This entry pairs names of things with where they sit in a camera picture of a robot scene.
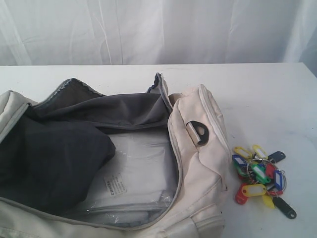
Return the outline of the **colourful key tag bunch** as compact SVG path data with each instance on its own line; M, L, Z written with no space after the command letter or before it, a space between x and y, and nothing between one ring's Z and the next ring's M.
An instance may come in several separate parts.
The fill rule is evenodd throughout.
M268 155L257 144L251 150L234 147L232 163L241 181L235 202L244 205L251 197L261 197L266 207L277 208L288 219L297 218L296 211L281 197L287 188L287 179L277 163L285 158L281 151Z

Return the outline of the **cream fabric duffel bag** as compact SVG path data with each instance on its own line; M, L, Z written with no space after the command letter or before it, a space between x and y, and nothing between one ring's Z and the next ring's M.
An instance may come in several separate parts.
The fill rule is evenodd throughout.
M152 222L116 227L65 213L87 198L114 156L112 134L164 130L177 168L169 207ZM199 85L169 95L160 73L145 93L106 96L75 78L37 103L0 97L0 235L3 238L218 238L230 151L223 115Z

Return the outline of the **clear plastic packing bag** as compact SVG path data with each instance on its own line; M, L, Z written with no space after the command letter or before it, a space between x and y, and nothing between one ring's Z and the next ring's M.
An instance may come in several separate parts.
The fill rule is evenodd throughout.
M87 198L67 218L116 227L152 222L171 204L177 168L164 130L112 134L115 156L94 177Z

